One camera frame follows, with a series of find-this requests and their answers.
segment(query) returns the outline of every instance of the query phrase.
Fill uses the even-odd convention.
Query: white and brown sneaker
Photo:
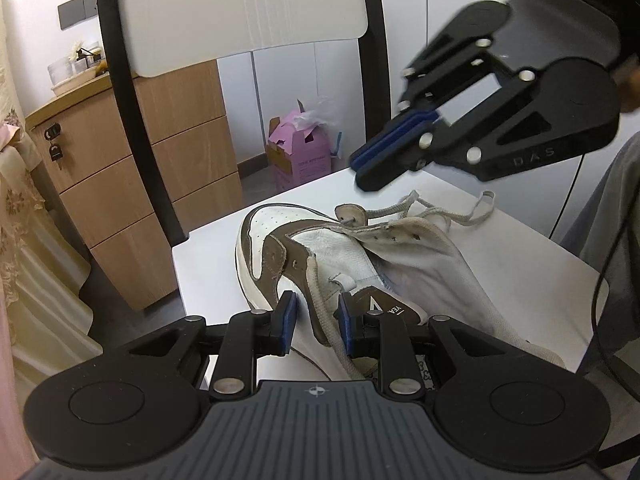
[[[414,203],[422,204],[423,211],[407,216]],[[273,310],[280,295],[293,290],[300,310],[292,349],[331,380],[361,379],[376,365],[369,359],[352,361],[345,352],[333,316],[342,291],[351,293],[363,313],[378,308],[402,316],[407,324],[446,314],[562,365],[553,352],[515,333],[458,249],[426,218],[436,214],[462,225],[476,224],[492,212],[491,206],[476,216],[479,203],[471,213],[456,215],[412,192],[379,211],[338,206],[338,220],[294,204],[258,206],[245,217],[236,244],[242,291],[251,308]],[[399,219],[369,225],[373,218],[396,213]]]

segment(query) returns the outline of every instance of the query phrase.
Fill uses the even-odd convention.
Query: pink cardboard box
[[[331,173],[331,149],[326,132],[320,126],[297,131],[291,121],[299,113],[293,111],[283,120],[274,118],[270,122],[266,151],[278,192]]]

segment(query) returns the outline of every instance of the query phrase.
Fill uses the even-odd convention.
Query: baseboard
[[[248,158],[247,160],[243,160],[242,162],[238,163],[238,176],[240,178],[244,178],[251,174],[257,173],[260,170],[263,170],[268,165],[269,161],[267,160],[266,153],[252,156],[252,158]]]

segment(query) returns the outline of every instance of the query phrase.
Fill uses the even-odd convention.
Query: gray switch plate
[[[75,25],[77,22],[81,22],[85,19],[84,15],[84,1],[83,0],[71,0],[58,6],[58,16],[60,17],[60,29]]]
[[[58,6],[60,29],[62,30],[97,15],[98,4],[96,0],[71,0]]]
[[[84,1],[84,17],[92,18],[98,15],[98,3],[96,0],[83,0]]]

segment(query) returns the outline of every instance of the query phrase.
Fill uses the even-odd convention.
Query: drawer
[[[174,202],[182,230],[189,232],[242,209],[242,187],[237,173],[209,184]]]
[[[238,170],[226,117],[153,145],[172,201]]]
[[[148,307],[178,287],[171,247],[155,214],[103,241],[91,253],[135,310]]]
[[[152,144],[225,114],[215,60],[139,77],[134,85]]]
[[[132,156],[76,184],[60,198],[89,248],[153,212]]]
[[[51,161],[50,144],[44,138],[44,130],[54,123],[59,123],[62,128],[55,140],[63,153],[58,162]],[[111,90],[36,126],[31,137],[59,193],[131,154]]]

